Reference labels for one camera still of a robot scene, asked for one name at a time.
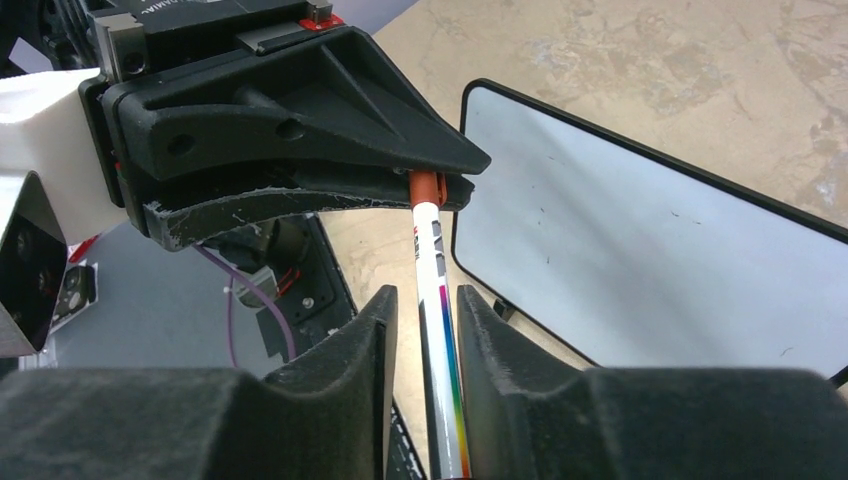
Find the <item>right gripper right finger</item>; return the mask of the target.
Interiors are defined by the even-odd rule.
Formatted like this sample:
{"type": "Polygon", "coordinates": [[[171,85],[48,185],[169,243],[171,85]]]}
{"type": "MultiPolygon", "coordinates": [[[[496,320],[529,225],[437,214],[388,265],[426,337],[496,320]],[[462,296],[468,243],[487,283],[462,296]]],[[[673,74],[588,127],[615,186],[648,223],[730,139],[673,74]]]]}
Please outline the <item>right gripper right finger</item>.
{"type": "Polygon", "coordinates": [[[847,406],[815,373],[590,368],[457,292],[477,479],[843,479],[847,406]]]}

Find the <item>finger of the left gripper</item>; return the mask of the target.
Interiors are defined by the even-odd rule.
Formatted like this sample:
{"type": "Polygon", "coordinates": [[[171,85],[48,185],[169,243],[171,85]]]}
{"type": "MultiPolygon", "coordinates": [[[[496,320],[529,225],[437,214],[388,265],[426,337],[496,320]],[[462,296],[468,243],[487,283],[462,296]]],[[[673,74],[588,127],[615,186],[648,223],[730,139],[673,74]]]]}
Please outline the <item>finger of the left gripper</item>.
{"type": "Polygon", "coordinates": [[[381,168],[271,168],[183,183],[142,204],[148,236],[179,251],[228,231],[325,211],[409,209],[409,179],[381,168]]]}

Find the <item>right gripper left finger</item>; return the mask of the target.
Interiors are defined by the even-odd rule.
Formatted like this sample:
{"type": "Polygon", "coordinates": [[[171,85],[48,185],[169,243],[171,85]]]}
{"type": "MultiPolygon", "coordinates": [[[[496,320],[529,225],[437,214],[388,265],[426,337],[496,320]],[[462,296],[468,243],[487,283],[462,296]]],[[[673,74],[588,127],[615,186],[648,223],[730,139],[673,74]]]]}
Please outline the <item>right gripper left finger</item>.
{"type": "Polygon", "coordinates": [[[398,292],[264,378],[38,369],[1,385],[5,479],[381,479],[398,292]]]}

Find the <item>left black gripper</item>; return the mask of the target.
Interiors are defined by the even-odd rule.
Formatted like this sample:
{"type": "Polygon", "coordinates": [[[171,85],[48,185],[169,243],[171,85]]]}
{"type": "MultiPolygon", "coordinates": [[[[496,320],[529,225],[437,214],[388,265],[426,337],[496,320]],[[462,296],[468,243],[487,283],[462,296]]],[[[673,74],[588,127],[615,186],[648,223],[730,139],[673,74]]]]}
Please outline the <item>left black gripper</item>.
{"type": "Polygon", "coordinates": [[[343,23],[327,1],[42,1],[39,50],[55,70],[93,70],[84,107],[105,88],[108,68],[128,78],[170,69],[102,99],[122,160],[159,181],[266,160],[483,172],[489,156],[369,35],[319,34],[343,23]],[[108,20],[128,22],[140,53],[108,58],[96,30],[108,20]],[[223,54],[239,42],[267,53],[295,40],[304,41],[223,54]]]}

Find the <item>white whiteboard marker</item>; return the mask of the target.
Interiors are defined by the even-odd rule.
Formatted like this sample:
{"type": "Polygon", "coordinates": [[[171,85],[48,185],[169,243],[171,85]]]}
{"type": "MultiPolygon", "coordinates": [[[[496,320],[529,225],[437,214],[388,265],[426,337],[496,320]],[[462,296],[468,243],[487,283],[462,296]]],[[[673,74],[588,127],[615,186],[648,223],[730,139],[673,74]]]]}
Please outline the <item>white whiteboard marker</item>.
{"type": "Polygon", "coordinates": [[[426,425],[433,479],[469,479],[460,368],[439,209],[412,209],[426,425]]]}

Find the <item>brown marker cap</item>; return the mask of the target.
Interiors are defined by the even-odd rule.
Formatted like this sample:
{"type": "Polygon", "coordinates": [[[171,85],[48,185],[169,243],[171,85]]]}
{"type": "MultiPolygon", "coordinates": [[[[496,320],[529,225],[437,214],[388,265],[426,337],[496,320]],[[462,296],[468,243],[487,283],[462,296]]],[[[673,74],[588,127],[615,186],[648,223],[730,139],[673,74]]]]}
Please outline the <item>brown marker cap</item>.
{"type": "Polygon", "coordinates": [[[431,203],[438,207],[445,204],[448,193],[445,176],[429,171],[409,172],[410,205],[431,203]]]}

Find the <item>black-framed whiteboard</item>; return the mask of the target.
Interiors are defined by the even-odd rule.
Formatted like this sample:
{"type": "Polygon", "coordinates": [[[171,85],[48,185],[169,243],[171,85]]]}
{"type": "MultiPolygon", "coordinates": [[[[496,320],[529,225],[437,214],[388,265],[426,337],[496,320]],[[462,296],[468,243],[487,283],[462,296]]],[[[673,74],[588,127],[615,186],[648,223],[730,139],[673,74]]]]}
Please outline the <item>black-framed whiteboard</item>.
{"type": "Polygon", "coordinates": [[[457,266],[588,362],[847,382],[847,231],[489,79],[457,266]]]}

